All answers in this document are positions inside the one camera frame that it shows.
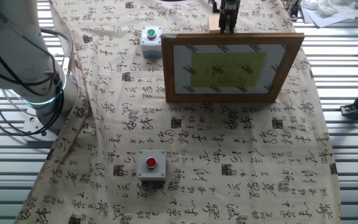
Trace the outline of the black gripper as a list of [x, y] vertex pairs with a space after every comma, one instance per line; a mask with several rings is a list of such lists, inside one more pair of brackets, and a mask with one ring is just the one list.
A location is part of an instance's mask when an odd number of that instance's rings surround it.
[[227, 24], [227, 15], [229, 16], [229, 32], [234, 33], [239, 11], [240, 0], [221, 0], [219, 7], [219, 28], [220, 33], [225, 33]]

